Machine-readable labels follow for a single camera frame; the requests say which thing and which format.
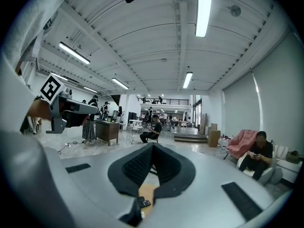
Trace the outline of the white beanbag seat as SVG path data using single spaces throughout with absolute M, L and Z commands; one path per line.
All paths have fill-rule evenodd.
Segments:
M 241 158 L 238 159 L 237 166 L 236 166 L 237 169 L 239 169 L 239 167 L 240 167 L 241 163 L 243 162 L 243 160 L 245 159 L 246 155 L 247 154 L 245 153 Z M 277 160 L 276 160 L 275 152 L 273 151 L 271 164 L 268 166 L 267 169 L 265 169 L 263 171 L 261 177 L 258 180 L 258 182 L 260 184 L 265 185 L 270 180 L 271 176 L 273 175 L 273 173 L 276 169 L 276 163 L 277 163 Z M 243 171 L 243 173 L 252 178 L 255 172 L 250 170 L 249 168 L 246 168 Z

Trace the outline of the black remote control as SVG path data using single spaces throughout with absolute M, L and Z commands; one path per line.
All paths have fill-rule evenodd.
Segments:
M 144 196 L 139 196 L 138 201 L 139 201 L 140 209 L 151 206 L 150 201 L 148 199 L 145 199 Z

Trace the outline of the round ceiling detector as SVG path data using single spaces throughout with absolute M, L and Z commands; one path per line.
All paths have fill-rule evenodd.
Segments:
M 238 5 L 231 5 L 229 11 L 233 17 L 238 17 L 241 14 L 241 8 Z

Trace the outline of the dark wooden cabinet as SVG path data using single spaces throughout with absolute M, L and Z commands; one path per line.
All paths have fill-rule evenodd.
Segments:
M 119 126 L 115 122 L 97 120 L 95 123 L 95 138 L 107 142 L 108 146 L 110 146 L 111 140 L 116 140 L 116 143 L 118 143 Z

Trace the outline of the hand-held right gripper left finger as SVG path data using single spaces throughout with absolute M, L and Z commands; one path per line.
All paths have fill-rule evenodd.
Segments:
M 108 168 L 108 178 L 120 194 L 138 196 L 138 189 L 152 167 L 153 144 L 114 161 Z

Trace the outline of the person's grey t-shirt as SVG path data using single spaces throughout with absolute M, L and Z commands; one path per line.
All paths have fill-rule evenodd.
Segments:
M 0 46 L 0 132 L 19 132 L 34 95 L 15 68 L 22 54 L 64 0 L 29 0 Z

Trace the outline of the olive bag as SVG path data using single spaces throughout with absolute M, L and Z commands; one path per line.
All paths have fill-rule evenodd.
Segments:
M 286 155 L 286 161 L 294 164 L 298 164 L 300 162 L 300 157 L 298 151 L 290 151 Z

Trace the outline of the glass entrance door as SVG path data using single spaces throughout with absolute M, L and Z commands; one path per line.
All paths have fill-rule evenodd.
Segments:
M 193 123 L 194 127 L 200 129 L 202 111 L 201 95 L 193 95 Z

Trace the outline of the dark wooden steps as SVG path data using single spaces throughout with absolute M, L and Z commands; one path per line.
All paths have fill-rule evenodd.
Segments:
M 174 140 L 176 142 L 182 142 L 182 143 L 207 143 L 208 142 L 208 138 L 206 135 L 188 134 L 188 133 L 175 134 Z

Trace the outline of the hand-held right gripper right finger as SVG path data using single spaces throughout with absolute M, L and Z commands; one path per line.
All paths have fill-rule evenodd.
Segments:
M 196 169 L 192 161 L 181 154 L 155 143 L 152 164 L 156 168 L 160 186 L 155 198 L 174 198 L 181 195 L 194 181 Z

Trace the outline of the grey round cushion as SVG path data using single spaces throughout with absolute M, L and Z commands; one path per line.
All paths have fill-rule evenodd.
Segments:
M 269 179 L 269 183 L 272 185 L 277 185 L 283 177 L 283 171 L 280 167 L 276 167 Z

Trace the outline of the person's left hand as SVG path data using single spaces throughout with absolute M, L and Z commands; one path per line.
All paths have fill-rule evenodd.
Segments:
M 87 114 L 78 114 L 70 111 L 62 113 L 62 118 L 66 121 L 66 128 L 81 126 L 87 117 Z

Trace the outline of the black balcony railing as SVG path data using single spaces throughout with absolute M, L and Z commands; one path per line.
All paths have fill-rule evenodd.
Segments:
M 170 98 L 137 98 L 140 104 L 150 104 L 150 105 L 181 105 L 187 106 L 189 105 L 189 99 L 170 99 Z

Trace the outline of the large cardboard box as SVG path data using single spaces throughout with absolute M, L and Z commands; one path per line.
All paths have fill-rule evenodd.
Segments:
M 220 130 L 210 130 L 208 135 L 208 146 L 216 148 L 220 138 Z

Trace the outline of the white low bench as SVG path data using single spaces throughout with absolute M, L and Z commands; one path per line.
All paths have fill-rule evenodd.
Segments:
M 300 161 L 298 164 L 291 163 L 286 160 L 277 159 L 276 166 L 282 170 L 282 179 L 289 183 L 294 184 L 297 176 L 300 172 L 303 162 Z

